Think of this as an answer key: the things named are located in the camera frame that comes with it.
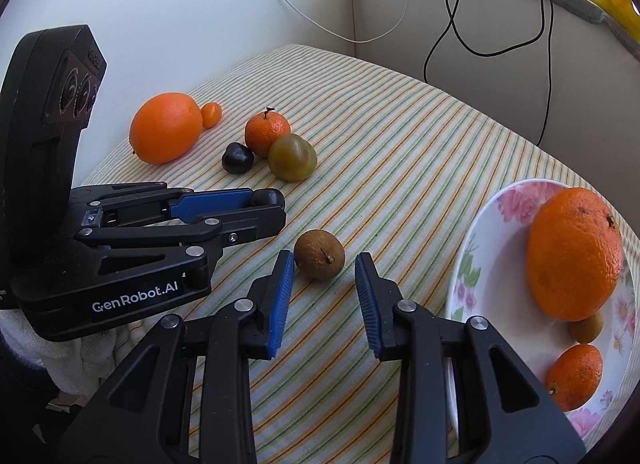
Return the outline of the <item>medium mandarin orange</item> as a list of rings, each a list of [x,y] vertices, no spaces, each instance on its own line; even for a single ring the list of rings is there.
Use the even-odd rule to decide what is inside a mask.
[[[544,386],[563,412],[583,406],[597,391],[603,373],[600,350],[575,345],[563,352],[548,369]]]

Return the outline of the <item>small brown fruit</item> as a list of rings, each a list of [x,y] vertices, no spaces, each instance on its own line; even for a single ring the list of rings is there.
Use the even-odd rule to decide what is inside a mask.
[[[597,311],[595,314],[587,317],[587,319],[568,322],[567,328],[568,332],[570,332],[570,336],[572,336],[577,343],[587,345],[587,343],[592,343],[598,338],[602,332],[603,325],[603,313],[601,311]]]
[[[294,261],[299,271],[312,280],[329,281],[338,276],[345,265],[342,243],[324,230],[309,230],[294,245]]]

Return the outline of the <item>small kumquat orange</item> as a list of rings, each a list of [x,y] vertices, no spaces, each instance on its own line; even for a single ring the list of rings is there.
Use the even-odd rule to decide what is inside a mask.
[[[217,102],[208,102],[201,107],[203,127],[212,129],[220,123],[222,117],[222,107]]]

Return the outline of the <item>dark plum left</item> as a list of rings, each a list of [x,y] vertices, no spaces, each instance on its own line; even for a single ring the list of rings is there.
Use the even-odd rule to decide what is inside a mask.
[[[222,168],[232,175],[242,175],[253,167],[254,153],[244,144],[230,143],[221,157]]]

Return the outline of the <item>large orange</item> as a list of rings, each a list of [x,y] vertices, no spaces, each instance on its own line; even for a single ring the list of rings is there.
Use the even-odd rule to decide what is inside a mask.
[[[134,115],[129,143],[134,153],[151,165],[174,161],[198,141],[203,118],[193,98],[179,92],[153,96]]]

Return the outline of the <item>green-brown plum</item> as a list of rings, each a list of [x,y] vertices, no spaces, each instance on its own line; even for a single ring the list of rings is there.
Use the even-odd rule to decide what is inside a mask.
[[[306,180],[318,164],[314,146],[305,139],[289,133],[270,146],[268,165],[273,176],[288,182]]]

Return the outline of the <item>small brown fruit in bowl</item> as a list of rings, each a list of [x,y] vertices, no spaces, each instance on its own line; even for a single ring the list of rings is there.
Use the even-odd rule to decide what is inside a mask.
[[[592,343],[598,338],[602,332],[603,325],[603,313],[601,311],[597,311],[595,314],[587,317],[587,319],[568,322],[567,328],[568,332],[570,332],[570,336],[572,336],[577,343],[587,345],[587,343]]]

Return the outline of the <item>mandarin with stem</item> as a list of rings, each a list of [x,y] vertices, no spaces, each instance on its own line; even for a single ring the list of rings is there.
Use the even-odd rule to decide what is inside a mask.
[[[247,121],[245,144],[258,157],[267,158],[271,145],[290,132],[288,120],[273,107],[266,107]]]

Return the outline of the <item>white floral bowl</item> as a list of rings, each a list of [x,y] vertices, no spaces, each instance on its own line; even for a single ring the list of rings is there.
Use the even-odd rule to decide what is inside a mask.
[[[537,306],[526,279],[529,226],[539,208],[564,183],[528,179],[510,184],[489,199],[464,238],[449,286],[446,318],[465,322],[482,315],[542,380],[548,367],[574,339],[566,324]],[[639,265],[627,253],[612,296],[602,308],[604,324],[594,346],[603,358],[596,393],[567,417],[586,447],[612,426],[639,380],[634,363],[639,305]]]

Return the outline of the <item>mandarin in bowl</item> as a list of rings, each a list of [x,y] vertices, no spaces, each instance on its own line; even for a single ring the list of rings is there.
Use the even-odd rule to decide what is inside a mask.
[[[616,288],[623,261],[611,208],[582,187],[552,196],[529,228],[527,283],[549,317],[577,322],[595,314]]]

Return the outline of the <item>striped tablecloth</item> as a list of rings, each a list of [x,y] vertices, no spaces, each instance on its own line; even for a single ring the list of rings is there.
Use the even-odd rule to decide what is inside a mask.
[[[378,273],[435,313],[455,276],[476,302],[474,249],[462,246],[476,214],[498,190],[533,178],[568,185],[582,177],[553,156],[453,96],[342,54],[282,46],[210,78],[192,91],[224,115],[178,161],[151,166],[119,143],[88,184],[164,181],[197,191],[275,187],[288,222],[272,239],[228,248],[212,292],[180,310],[206,317],[244,296],[281,250],[322,229],[348,258],[367,251]],[[275,178],[265,161],[235,176],[221,156],[242,141],[250,117],[272,107],[317,152],[299,183]],[[390,458],[399,366],[368,347],[354,269],[317,283],[296,277],[282,346],[250,366],[257,458],[262,463],[385,463]]]

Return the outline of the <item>yellow dish on sill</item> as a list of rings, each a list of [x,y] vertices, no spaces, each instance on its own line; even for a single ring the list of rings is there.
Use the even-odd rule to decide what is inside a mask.
[[[640,39],[640,16],[634,8],[631,0],[589,0],[597,5],[608,16],[620,25],[627,34],[639,41]]]

